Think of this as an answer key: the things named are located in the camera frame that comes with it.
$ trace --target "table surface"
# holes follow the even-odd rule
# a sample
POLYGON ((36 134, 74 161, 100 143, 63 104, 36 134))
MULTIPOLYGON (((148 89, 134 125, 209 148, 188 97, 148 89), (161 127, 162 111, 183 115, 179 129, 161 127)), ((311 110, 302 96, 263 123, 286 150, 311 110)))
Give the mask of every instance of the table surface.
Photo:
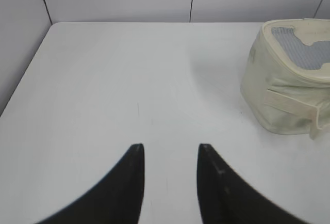
POLYGON ((57 23, 0 118, 0 223, 31 223, 145 145, 140 223, 202 223, 197 150, 311 223, 330 219, 330 142, 264 130, 240 94, 261 23, 57 23))

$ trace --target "gray mesh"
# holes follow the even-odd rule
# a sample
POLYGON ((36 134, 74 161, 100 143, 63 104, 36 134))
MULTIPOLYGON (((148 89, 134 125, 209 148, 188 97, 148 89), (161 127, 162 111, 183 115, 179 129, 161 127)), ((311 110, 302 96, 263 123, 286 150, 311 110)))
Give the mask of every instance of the gray mesh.
POLYGON ((273 27, 272 34, 300 68, 317 70, 324 63, 330 62, 330 41, 315 42, 312 46, 307 46, 295 36, 293 28, 273 27))

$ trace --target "white table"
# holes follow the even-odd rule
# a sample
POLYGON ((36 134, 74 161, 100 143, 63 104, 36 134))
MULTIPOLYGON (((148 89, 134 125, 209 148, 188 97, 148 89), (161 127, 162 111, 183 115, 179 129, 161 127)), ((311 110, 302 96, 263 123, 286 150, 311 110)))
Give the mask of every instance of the white table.
POLYGON ((330 220, 330 142, 264 130, 240 94, 260 23, 57 23, 0 118, 0 223, 39 221, 145 145, 140 223, 201 223, 199 143, 291 214, 330 220))

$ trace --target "mesh panel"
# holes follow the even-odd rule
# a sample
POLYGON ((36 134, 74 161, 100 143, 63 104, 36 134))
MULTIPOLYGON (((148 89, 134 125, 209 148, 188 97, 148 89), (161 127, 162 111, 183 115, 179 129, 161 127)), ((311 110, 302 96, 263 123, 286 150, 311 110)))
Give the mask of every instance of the mesh panel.
POLYGON ((289 58, 298 67, 317 70, 330 62, 330 41, 315 42, 307 46, 295 36, 293 28, 273 27, 272 34, 289 58))

